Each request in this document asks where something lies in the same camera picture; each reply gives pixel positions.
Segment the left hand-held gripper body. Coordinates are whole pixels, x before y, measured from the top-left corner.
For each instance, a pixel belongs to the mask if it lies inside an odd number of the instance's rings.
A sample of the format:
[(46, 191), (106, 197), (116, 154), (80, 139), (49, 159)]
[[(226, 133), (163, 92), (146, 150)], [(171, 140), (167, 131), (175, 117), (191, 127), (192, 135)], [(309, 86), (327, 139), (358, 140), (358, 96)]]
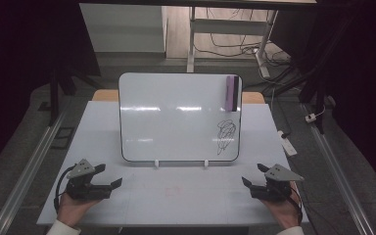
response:
[(98, 201), (109, 199), (112, 193), (111, 185), (94, 185), (91, 180), (95, 173), (95, 166), (88, 160), (82, 159), (68, 175), (66, 193), (74, 200)]

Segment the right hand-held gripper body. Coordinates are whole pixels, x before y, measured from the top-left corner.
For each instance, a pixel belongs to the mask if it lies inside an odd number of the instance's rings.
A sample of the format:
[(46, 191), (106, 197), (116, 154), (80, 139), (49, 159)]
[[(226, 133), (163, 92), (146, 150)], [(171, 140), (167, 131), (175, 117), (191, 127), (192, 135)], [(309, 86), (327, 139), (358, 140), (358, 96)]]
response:
[(253, 189), (250, 189), (250, 192), (253, 198), (268, 202), (284, 202), (292, 195), (290, 182), (305, 180), (302, 176), (281, 164), (275, 164), (263, 174), (266, 179), (265, 185), (255, 185)]

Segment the purple whiteboard eraser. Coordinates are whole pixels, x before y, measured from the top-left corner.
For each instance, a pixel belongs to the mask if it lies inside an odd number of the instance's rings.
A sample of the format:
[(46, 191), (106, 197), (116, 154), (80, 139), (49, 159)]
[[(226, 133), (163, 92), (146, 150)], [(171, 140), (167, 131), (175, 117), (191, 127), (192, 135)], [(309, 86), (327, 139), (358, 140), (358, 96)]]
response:
[(236, 112), (238, 103), (239, 77), (228, 75), (226, 77), (225, 111)]

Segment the white whiteboard with black rim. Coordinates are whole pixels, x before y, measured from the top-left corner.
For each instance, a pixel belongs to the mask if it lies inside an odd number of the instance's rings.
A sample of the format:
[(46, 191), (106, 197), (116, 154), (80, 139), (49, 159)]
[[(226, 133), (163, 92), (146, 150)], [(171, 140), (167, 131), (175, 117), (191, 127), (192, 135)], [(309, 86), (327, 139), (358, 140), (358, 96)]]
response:
[(233, 162), (240, 152), (242, 78), (236, 112), (226, 77), (128, 72), (118, 79), (121, 155), (129, 162)]

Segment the person's left hand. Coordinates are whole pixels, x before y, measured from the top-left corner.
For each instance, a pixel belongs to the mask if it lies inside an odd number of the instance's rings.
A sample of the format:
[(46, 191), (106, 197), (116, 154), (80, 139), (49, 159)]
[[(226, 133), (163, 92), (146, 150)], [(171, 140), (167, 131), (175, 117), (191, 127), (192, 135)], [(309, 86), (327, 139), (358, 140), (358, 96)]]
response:
[(81, 202), (72, 199), (69, 194), (63, 194), (61, 196), (57, 219), (69, 227), (75, 227), (85, 214), (97, 204), (98, 201)]

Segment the person's right hand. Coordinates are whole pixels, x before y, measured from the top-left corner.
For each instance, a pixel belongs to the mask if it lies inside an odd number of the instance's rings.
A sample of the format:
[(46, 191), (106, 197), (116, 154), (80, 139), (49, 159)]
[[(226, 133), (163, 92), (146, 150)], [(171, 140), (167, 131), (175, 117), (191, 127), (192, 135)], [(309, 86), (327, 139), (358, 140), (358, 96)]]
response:
[(298, 210), (295, 208), (295, 205), (298, 207), (301, 205), (301, 199), (297, 193), (296, 183), (292, 181), (290, 187), (292, 188), (291, 199), (293, 200), (293, 203), (289, 201), (273, 203), (261, 200), (282, 229), (289, 229), (301, 224)]

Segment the white power strip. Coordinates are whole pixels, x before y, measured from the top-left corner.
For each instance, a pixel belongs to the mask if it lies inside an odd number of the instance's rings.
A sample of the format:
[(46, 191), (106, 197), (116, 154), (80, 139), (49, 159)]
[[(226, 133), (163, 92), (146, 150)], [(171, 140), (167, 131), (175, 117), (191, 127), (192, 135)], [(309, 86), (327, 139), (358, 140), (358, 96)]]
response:
[(293, 147), (293, 145), (291, 144), (291, 142), (289, 141), (289, 139), (287, 138), (286, 134), (283, 131), (281, 131), (281, 130), (278, 130), (277, 133), (278, 133), (278, 135), (280, 137), (281, 145), (282, 145), (282, 147), (283, 147), (286, 155), (288, 157), (295, 156), (297, 154), (297, 151)]

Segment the black metal stand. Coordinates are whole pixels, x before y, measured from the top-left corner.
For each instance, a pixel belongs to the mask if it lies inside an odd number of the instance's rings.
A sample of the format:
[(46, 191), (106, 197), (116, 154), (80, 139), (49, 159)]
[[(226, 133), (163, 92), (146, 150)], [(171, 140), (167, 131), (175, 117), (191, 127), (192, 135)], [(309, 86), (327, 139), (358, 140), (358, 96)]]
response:
[(322, 42), (319, 42), (315, 49), (312, 50), (310, 58), (312, 65), (306, 72), (301, 72), (298, 78), (293, 78), (283, 86), (274, 91), (277, 97), (295, 86), (303, 84), (304, 87), (299, 93), (298, 98), (301, 103), (309, 103), (313, 97), (315, 101), (315, 126), (321, 134), (324, 133), (322, 125), (322, 114), (325, 110), (324, 96), (326, 94), (327, 64), (332, 61), (332, 55), (347, 31), (353, 17), (340, 16), (335, 24), (329, 26), (330, 31), (324, 36)]
[(73, 96), (76, 92), (76, 86), (72, 80), (77, 77), (84, 83), (95, 89), (104, 89), (104, 86), (91, 78), (89, 75), (68, 65), (56, 65), (50, 73), (50, 102), (45, 106), (40, 106), (39, 110), (50, 112), (49, 126), (53, 126), (60, 115), (59, 89), (68, 96)]

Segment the white cabinet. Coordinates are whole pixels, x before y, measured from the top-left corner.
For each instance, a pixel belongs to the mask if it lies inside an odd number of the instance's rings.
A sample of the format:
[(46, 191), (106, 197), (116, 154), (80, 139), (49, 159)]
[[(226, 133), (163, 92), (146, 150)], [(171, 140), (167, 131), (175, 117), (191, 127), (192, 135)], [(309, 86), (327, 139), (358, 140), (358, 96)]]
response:
[(164, 53), (166, 7), (80, 3), (96, 52)]

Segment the aluminium rail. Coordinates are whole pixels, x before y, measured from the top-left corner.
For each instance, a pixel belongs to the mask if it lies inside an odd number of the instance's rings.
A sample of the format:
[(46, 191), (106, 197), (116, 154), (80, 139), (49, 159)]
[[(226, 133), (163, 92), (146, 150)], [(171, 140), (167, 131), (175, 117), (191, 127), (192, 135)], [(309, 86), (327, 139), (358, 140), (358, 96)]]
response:
[(67, 107), (63, 107), (52, 121), (52, 124), (46, 127), (21, 176), (0, 211), (0, 235), (7, 234), (37, 171), (50, 149), (51, 142), (54, 140), (62, 121), (65, 119), (66, 113)]
[(341, 196), (346, 206), (348, 207), (348, 211), (358, 230), (358, 233), (360, 235), (376, 235), (372, 223), (367, 217), (367, 214), (363, 209), (360, 200), (356, 196), (353, 188), (347, 180), (344, 170), (341, 168), (337, 157), (327, 140), (326, 135), (322, 134), (313, 122), (308, 122), (306, 125), (309, 127), (317, 143), (317, 146), (326, 162), (326, 165), (328, 166), (329, 171), (331, 172), (334, 181), (341, 193)]

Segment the white desk frame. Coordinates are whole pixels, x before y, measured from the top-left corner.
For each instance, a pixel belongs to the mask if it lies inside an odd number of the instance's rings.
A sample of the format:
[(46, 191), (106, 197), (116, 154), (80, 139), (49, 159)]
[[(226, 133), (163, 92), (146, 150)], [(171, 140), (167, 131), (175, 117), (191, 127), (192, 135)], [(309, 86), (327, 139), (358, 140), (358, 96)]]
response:
[(261, 36), (259, 47), (253, 51), (258, 63), (260, 76), (262, 78), (270, 78), (263, 53), (272, 31), (276, 15), (277, 12), (275, 10), (268, 10), (265, 22), (197, 19), (196, 8), (191, 7), (189, 15), (190, 29), (187, 71), (194, 71), (194, 41), (196, 33), (255, 35)]

